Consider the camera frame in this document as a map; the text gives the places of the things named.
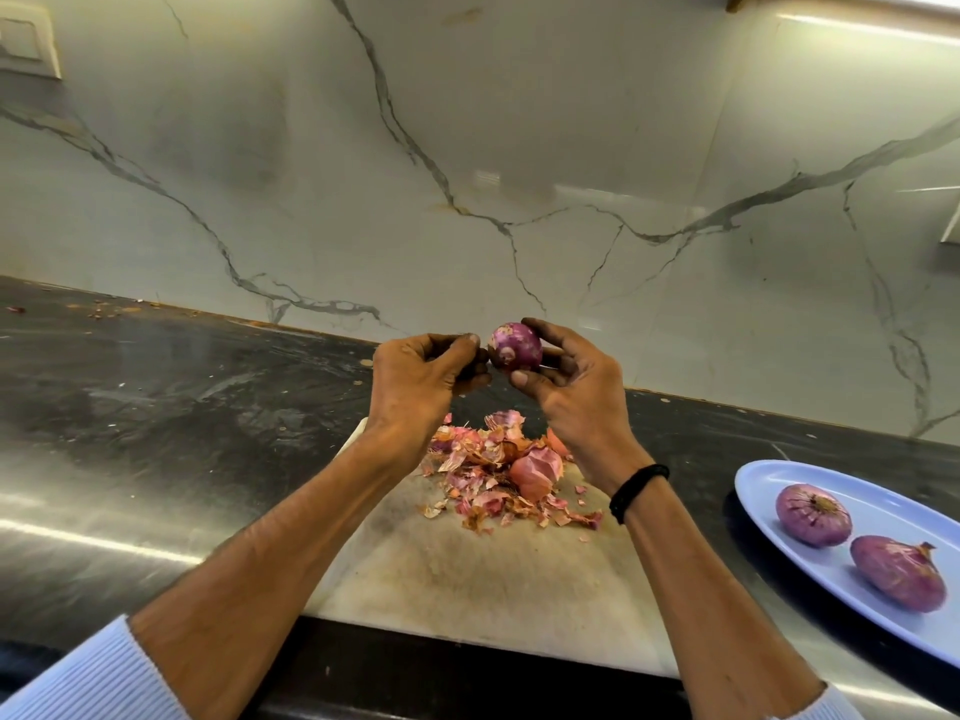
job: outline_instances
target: purple onion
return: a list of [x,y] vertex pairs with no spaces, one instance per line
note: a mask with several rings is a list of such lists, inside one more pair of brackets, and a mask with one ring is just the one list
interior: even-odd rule
[[840,545],[854,531],[839,500],[813,484],[791,484],[776,496],[776,517],[783,530],[814,548]]
[[532,372],[544,360],[540,336],[523,323],[504,323],[489,337],[489,360],[501,372]]
[[947,601],[947,585],[933,565],[929,543],[910,545],[884,535],[860,535],[849,555],[867,580],[914,612],[935,612]]

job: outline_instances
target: person's left hand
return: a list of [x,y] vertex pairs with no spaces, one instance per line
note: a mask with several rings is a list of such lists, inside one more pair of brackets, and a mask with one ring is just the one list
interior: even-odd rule
[[368,432],[386,436],[412,472],[450,411],[450,399],[485,387],[489,355],[474,334],[424,334],[381,343],[373,354]]

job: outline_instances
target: black countertop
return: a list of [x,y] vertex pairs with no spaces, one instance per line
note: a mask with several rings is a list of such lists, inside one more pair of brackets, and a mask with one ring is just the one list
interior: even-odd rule
[[[329,462],[366,416],[376,345],[10,278],[0,306],[26,309],[0,311],[2,693],[135,611]],[[960,448],[646,391],[629,391],[628,405],[704,534],[823,677],[868,718],[960,711],[960,673],[823,591],[731,493],[741,465],[786,457],[957,519]],[[453,413],[477,423],[512,407],[531,434],[545,428],[499,377],[455,399]],[[674,679],[308,618],[250,712],[474,717],[492,709],[475,698],[494,666],[582,687],[584,712],[610,713],[632,689],[666,703],[660,717],[689,716]]]

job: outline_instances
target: plate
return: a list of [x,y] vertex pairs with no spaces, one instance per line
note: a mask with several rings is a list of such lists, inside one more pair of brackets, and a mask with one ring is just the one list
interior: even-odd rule
[[[834,548],[812,548],[785,532],[777,518],[777,496],[795,483],[815,485],[844,504],[853,521],[850,540]],[[810,578],[874,624],[960,668],[960,523],[885,487],[803,462],[748,462],[737,471],[734,484],[747,515]],[[873,588],[850,555],[853,539],[870,535],[935,545],[933,562],[946,582],[946,603],[918,613]]]

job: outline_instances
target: plate rim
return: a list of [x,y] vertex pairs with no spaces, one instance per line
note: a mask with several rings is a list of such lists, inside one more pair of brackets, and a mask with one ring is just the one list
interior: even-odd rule
[[[930,506],[917,502],[913,498],[909,498],[906,495],[902,495],[899,492],[896,492],[895,490],[890,489],[889,487],[884,487],[882,484],[872,483],[869,480],[864,480],[863,478],[856,477],[855,475],[851,475],[846,472],[840,472],[839,470],[830,469],[829,467],[822,467],[819,464],[801,462],[795,459],[754,459],[753,461],[749,461],[745,464],[742,464],[736,471],[736,475],[733,478],[733,490],[736,492],[737,499],[740,501],[740,505],[743,507],[744,512],[747,514],[747,516],[750,517],[750,520],[753,521],[753,525],[755,525],[760,530],[760,532],[762,532],[762,534],[767,538],[767,540],[770,541],[771,544],[774,544],[774,546],[776,547],[776,550],[778,550],[781,554],[783,554],[783,556],[785,556],[786,559],[788,559],[794,566],[796,566],[803,573],[805,573],[807,576],[813,579],[820,587],[825,589],[832,596],[842,601],[845,605],[847,605],[848,607],[853,609],[855,612],[857,612],[861,617],[866,617],[870,619],[871,622],[876,624],[881,629],[894,635],[895,637],[900,638],[904,642],[907,642],[908,644],[913,645],[917,649],[928,653],[929,655],[947,663],[948,665],[951,665],[960,669],[960,651],[958,651],[957,653],[948,653],[933,646],[932,644],[930,644],[930,642],[926,641],[923,637],[921,637],[915,631],[906,629],[905,627],[902,627],[900,624],[897,624],[896,622],[891,621],[883,614],[879,613],[873,608],[870,608],[870,606],[864,604],[857,597],[851,595],[850,593],[847,593],[843,589],[840,589],[838,586],[835,586],[832,581],[826,580],[824,577],[818,575],[814,570],[812,570],[812,566],[808,565],[808,562],[803,560],[803,558],[799,556],[795,551],[786,550],[786,546],[787,546],[786,541],[784,541],[784,539],[780,535],[777,535],[777,533],[773,531],[770,526],[766,525],[764,522],[762,522],[762,520],[759,520],[757,515],[754,515],[754,511],[751,508],[747,507],[747,503],[744,501],[742,496],[742,494],[747,492],[748,490],[747,485],[745,483],[746,477],[744,476],[746,472],[749,472],[748,469],[755,470],[758,467],[762,467],[766,465],[770,465],[770,466],[800,465],[805,468],[812,468],[813,470],[818,472],[828,472],[844,480],[848,480],[853,483],[856,483],[856,484],[858,483],[860,485],[866,486],[866,488],[870,491],[879,493],[881,495],[894,496],[899,500],[903,500],[907,503],[910,503],[911,505],[919,508],[922,512],[936,517],[938,522],[946,521],[946,522],[952,523],[954,526],[956,526],[958,533],[960,533],[960,522],[954,520],[948,515],[944,515],[939,510],[930,508]],[[950,545],[960,550],[960,546],[957,546],[955,544],[955,541],[951,541]]]

